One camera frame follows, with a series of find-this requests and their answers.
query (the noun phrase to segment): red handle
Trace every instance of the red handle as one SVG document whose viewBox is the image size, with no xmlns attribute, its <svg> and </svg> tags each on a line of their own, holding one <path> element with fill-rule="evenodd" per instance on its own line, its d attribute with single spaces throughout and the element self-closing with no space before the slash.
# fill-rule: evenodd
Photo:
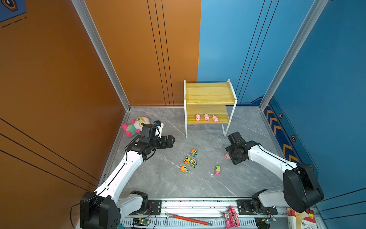
<svg viewBox="0 0 366 229">
<path fill-rule="evenodd" d="M 173 215 L 173 218 L 182 219 L 182 220 L 190 221 L 190 222 L 193 222 L 193 223 L 203 224 L 203 225 L 206 225 L 206 226 L 209 225 L 209 223 L 207 223 L 205 221 L 191 219 L 191 218 L 187 218 L 187 217 L 183 217 L 183 216 L 179 216 L 179 215 Z"/>
</svg>

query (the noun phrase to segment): toy car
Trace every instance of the toy car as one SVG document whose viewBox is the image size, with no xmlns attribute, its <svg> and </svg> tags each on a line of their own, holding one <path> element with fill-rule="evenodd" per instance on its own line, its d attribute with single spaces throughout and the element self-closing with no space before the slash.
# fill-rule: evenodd
<svg viewBox="0 0 366 229">
<path fill-rule="evenodd" d="M 197 161 L 195 159 L 191 159 L 191 166 L 194 168 L 197 165 Z"/>
<path fill-rule="evenodd" d="M 187 173 L 187 172 L 188 172 L 188 169 L 187 169 L 187 167 L 186 167 L 185 165 L 181 166 L 181 167 L 180 167 L 180 170 L 181 170 L 182 172 L 184 172 L 184 173 Z"/>
<path fill-rule="evenodd" d="M 215 176 L 220 176 L 220 166 L 218 165 L 215 167 Z"/>
<path fill-rule="evenodd" d="M 190 157 L 186 157 L 183 161 L 183 164 L 188 164 L 190 162 L 191 158 Z"/>
<path fill-rule="evenodd" d="M 196 149 L 191 150 L 191 155 L 192 157 L 194 157 L 194 155 L 197 155 L 197 150 Z"/>
</svg>

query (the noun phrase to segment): orange wall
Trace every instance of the orange wall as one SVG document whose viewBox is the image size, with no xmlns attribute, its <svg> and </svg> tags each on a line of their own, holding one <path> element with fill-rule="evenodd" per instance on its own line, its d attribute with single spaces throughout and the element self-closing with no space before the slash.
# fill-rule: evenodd
<svg viewBox="0 0 366 229">
<path fill-rule="evenodd" d="M 124 109 L 71 0 L 26 6 L 0 23 L 1 227 L 71 228 Z"/>
<path fill-rule="evenodd" d="M 131 106 L 183 105 L 183 80 L 197 82 L 201 0 L 85 2 Z"/>
</svg>

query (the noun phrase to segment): yellow chevron pattern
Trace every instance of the yellow chevron pattern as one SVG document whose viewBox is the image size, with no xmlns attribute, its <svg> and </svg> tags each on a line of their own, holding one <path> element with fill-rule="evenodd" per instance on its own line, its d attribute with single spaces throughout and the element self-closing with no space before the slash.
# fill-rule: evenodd
<svg viewBox="0 0 366 229">
<path fill-rule="evenodd" d="M 289 160 L 289 161 L 291 161 L 291 159 L 293 159 L 293 160 L 295 160 L 295 161 L 299 162 L 299 160 L 298 160 L 296 157 L 294 157 L 294 156 L 292 156 L 292 155 L 288 155 L 288 160 Z"/>
<path fill-rule="evenodd" d="M 271 122 L 270 122 L 270 126 L 272 127 L 272 121 L 277 121 L 277 119 L 275 119 L 275 118 L 270 118 L 270 120 L 271 120 Z"/>
<path fill-rule="evenodd" d="M 282 130 L 282 128 L 280 127 L 280 126 L 276 126 L 276 125 L 274 125 L 274 130 L 273 130 L 273 132 L 274 132 L 274 134 L 276 135 L 276 130 L 277 129 L 280 129 L 280 130 Z"/>
<path fill-rule="evenodd" d="M 268 119 L 268 113 L 273 113 L 273 111 L 267 110 L 267 119 Z"/>
<path fill-rule="evenodd" d="M 284 155 L 286 155 L 286 148 L 287 148 L 287 149 L 290 149 L 290 150 L 293 150 L 291 146 L 286 145 L 286 144 L 283 144 L 283 154 L 284 154 Z"/>
</svg>

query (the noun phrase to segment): wooden shelf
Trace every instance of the wooden shelf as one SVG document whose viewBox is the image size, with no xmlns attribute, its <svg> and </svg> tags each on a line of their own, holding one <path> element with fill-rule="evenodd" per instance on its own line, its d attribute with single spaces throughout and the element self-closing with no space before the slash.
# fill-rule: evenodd
<svg viewBox="0 0 366 229">
<path fill-rule="evenodd" d="M 186 83 L 186 102 L 234 105 L 235 98 L 229 83 Z"/>
<path fill-rule="evenodd" d="M 231 81 L 227 83 L 187 83 L 184 80 L 184 119 L 186 123 L 186 137 L 188 137 L 188 125 L 221 124 L 223 134 L 226 136 L 238 99 L 232 87 Z M 226 105 L 234 105 L 230 118 Z M 218 122 L 212 120 L 212 116 L 219 118 Z"/>
<path fill-rule="evenodd" d="M 206 121 L 205 114 L 210 116 L 210 120 Z M 199 122 L 196 121 L 196 115 L 201 116 Z M 216 115 L 219 118 L 219 122 L 214 122 L 212 116 Z M 201 124 L 228 124 L 229 116 L 224 104 L 187 104 L 187 124 L 188 125 L 201 125 Z"/>
</svg>

